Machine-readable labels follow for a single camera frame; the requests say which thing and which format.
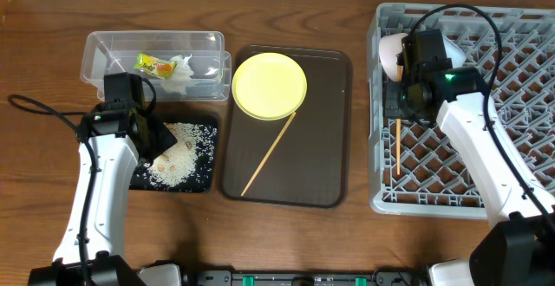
wooden table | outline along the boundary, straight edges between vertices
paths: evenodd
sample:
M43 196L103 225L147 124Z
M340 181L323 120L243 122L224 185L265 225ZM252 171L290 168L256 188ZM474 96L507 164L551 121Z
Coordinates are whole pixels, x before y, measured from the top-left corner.
M249 204L215 188L204 194L131 191L125 246L132 267L174 259L191 270L349 272L468 257L487 234L486 222L370 209L365 33L383 2L555 9L555 0L12 0L0 33L0 284L24 284L31 268L50 264L79 169L70 129L54 117L10 107L6 96L89 110L96 92L79 77L85 40L95 30L219 30L232 55L251 43L337 49L354 66L349 191L338 208ZM225 102L204 108L225 120Z

yellow plate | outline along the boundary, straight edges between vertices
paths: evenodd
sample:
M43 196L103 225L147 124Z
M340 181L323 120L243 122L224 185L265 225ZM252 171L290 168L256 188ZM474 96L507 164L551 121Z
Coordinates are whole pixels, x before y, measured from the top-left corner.
M306 96L306 76L290 57L262 53L244 61L233 76L235 102L260 120L277 120L295 112Z

